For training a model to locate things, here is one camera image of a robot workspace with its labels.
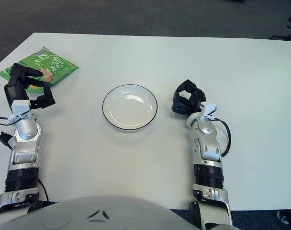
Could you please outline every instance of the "white table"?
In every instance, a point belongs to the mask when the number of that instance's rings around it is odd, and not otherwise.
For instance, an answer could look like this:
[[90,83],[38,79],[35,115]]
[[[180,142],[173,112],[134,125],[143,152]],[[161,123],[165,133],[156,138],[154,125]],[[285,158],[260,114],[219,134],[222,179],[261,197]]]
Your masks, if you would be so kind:
[[[188,129],[170,108],[174,90],[190,79],[231,129],[223,159],[231,209],[291,208],[291,42],[34,33],[0,70],[42,46],[80,66],[52,88],[56,105],[35,111],[44,130],[40,177],[50,200],[114,194],[188,208],[194,181]],[[10,113],[5,83],[0,77],[0,116]],[[155,119],[140,131],[117,130],[102,114],[105,95],[123,84],[142,85],[157,98]],[[218,134],[223,149],[222,126]],[[9,155],[0,143],[0,193]]]

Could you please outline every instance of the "floor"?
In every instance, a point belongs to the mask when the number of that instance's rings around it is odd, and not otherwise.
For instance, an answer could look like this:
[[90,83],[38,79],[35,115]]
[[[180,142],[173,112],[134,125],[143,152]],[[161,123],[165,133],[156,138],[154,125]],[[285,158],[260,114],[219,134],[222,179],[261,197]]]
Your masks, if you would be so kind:
[[[33,32],[266,39],[291,33],[290,15],[291,0],[0,0],[0,61]],[[232,214],[242,230],[290,229],[276,211]]]

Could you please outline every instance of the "white plate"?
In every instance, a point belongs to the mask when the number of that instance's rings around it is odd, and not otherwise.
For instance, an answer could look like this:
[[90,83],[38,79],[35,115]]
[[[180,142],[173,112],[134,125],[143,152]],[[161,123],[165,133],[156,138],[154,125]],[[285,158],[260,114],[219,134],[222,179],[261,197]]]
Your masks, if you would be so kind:
[[122,85],[110,91],[103,101],[105,118],[115,127],[136,130],[145,127],[155,117],[157,101],[146,88]]

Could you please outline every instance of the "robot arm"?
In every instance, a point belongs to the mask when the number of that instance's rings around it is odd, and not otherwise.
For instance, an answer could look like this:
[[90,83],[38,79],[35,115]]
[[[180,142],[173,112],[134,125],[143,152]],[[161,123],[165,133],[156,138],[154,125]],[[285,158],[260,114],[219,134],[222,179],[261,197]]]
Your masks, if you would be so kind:
[[[9,124],[16,126],[15,146],[11,150],[5,192],[0,195],[0,224],[24,215],[39,197],[37,187],[41,167],[41,126],[36,122],[31,109],[45,108],[55,101],[49,86],[28,76],[40,77],[42,72],[15,63],[10,80],[4,90],[12,115]],[[29,100],[26,89],[29,85],[42,86],[44,95]]]
[[[179,92],[191,93],[189,99]],[[190,220],[199,229],[216,225],[232,225],[228,194],[224,189],[222,153],[217,141],[217,130],[212,121],[215,104],[206,101],[204,93],[191,81],[186,80],[174,94],[172,110],[188,114],[195,183],[192,186],[196,200],[190,204]],[[230,136],[227,151],[230,147]]]

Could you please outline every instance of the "plastic packaging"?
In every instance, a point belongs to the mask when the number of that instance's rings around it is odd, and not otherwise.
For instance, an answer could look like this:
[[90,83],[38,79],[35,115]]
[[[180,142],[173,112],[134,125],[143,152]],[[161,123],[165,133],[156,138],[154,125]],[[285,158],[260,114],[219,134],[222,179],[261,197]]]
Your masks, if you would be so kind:
[[[38,52],[26,57],[18,62],[19,64],[31,67],[41,71],[44,75],[42,77],[33,77],[39,81],[48,82],[50,86],[55,85],[60,80],[68,76],[78,66],[72,64],[66,59],[52,53],[47,48],[43,47]],[[11,66],[0,72],[0,76],[6,80],[10,79]],[[30,86],[27,92],[43,92],[42,87]]]

